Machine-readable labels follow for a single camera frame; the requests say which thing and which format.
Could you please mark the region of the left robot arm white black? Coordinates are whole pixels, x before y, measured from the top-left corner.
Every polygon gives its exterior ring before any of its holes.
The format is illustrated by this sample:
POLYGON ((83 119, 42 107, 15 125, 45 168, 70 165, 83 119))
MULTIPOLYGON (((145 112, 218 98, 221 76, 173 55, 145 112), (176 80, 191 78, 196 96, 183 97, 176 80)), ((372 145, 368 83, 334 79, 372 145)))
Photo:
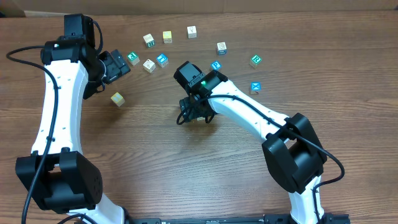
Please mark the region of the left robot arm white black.
POLYGON ((121 54, 103 50, 96 21, 83 14, 64 17, 64 33, 40 47, 45 96, 39 132, 16 174, 27 189, 26 202, 82 223, 131 223, 128 211, 103 192, 100 170, 81 149, 84 100, 130 71, 121 54))

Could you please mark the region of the blue sided block picture top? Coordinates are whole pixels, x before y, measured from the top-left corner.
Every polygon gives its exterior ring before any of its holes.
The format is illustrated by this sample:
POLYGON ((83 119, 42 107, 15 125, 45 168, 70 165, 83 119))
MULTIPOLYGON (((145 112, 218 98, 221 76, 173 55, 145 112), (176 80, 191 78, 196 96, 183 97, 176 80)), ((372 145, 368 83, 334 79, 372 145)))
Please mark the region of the blue sided block picture top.
POLYGON ((227 53, 227 47, 225 42, 218 42, 216 44, 216 51, 218 55, 224 55, 227 53))

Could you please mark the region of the blue P block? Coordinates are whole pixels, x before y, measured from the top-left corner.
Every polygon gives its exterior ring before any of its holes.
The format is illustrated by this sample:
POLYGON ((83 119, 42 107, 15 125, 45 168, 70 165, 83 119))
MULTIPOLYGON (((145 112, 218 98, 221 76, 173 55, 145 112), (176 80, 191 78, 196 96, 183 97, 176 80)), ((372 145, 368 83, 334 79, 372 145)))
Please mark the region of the blue P block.
POLYGON ((214 61, 211 63, 211 69, 212 70, 219 70, 222 68, 222 65, 219 63, 219 61, 214 61))

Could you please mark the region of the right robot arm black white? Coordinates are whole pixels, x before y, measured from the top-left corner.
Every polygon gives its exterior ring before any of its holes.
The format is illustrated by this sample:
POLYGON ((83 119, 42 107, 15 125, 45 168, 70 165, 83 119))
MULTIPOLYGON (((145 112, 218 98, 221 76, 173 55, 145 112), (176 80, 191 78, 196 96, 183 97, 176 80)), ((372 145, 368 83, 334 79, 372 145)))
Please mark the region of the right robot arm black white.
POLYGON ((247 96, 217 70, 204 74, 185 62, 174 79, 187 97, 180 100, 177 124, 215 115, 228 117, 251 133, 262 145, 272 178, 289 193, 290 218, 295 223, 321 223, 324 210, 315 186, 320 183, 326 154, 309 120, 300 113, 290 117, 247 96))

